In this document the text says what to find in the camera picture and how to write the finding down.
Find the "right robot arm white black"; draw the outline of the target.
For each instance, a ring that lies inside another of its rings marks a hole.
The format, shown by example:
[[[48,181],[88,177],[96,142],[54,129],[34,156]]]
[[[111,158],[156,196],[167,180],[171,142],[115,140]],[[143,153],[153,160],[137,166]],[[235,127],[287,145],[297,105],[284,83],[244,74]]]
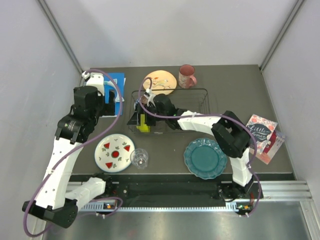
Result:
[[[224,114],[200,114],[177,108],[170,98],[147,89],[135,102],[134,113],[127,122],[129,126],[148,127],[165,121],[172,130],[195,131],[214,136],[222,152],[229,157],[232,167],[233,192],[245,198],[252,191],[254,173],[249,157],[250,144],[256,140],[248,128],[232,112]]]

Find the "orange blue patterned bowl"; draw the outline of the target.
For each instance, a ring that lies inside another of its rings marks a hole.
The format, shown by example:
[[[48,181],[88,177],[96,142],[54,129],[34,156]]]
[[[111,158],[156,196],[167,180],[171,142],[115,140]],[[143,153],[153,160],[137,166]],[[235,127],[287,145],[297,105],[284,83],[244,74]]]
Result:
[[[141,96],[140,98],[136,99],[134,103],[134,109],[142,109],[141,106],[143,106],[145,109],[148,108],[148,99],[145,96]]]

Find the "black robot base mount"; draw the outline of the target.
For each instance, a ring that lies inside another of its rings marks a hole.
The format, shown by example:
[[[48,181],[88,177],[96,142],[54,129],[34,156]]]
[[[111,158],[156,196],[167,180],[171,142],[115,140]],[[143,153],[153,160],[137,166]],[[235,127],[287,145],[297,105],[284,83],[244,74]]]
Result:
[[[230,174],[215,179],[201,179],[193,174],[113,174],[105,197],[120,197],[124,207],[221,207],[237,197],[250,202],[259,194],[254,183],[247,193],[240,193]]]

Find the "lime green bowl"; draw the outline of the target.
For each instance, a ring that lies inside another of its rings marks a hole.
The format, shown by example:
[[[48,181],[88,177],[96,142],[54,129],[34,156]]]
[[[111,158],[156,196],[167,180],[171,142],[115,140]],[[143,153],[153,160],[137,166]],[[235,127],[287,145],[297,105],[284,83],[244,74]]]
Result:
[[[140,123],[136,126],[136,128],[141,132],[141,133],[149,133],[150,132],[150,126],[146,124],[146,115],[141,114],[140,115]]]

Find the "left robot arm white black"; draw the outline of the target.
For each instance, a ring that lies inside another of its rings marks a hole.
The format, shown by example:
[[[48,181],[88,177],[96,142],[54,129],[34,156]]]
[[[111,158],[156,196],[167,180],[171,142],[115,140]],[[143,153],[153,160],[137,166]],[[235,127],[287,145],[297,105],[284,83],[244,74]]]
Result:
[[[57,124],[44,178],[31,200],[22,206],[23,228],[29,236],[29,215],[66,229],[75,221],[82,207],[98,196],[109,198],[114,191],[111,177],[96,173],[82,186],[67,192],[76,160],[83,148],[94,141],[89,139],[89,135],[103,115],[105,105],[104,90],[95,86],[76,87],[73,96],[74,103],[69,113]]]

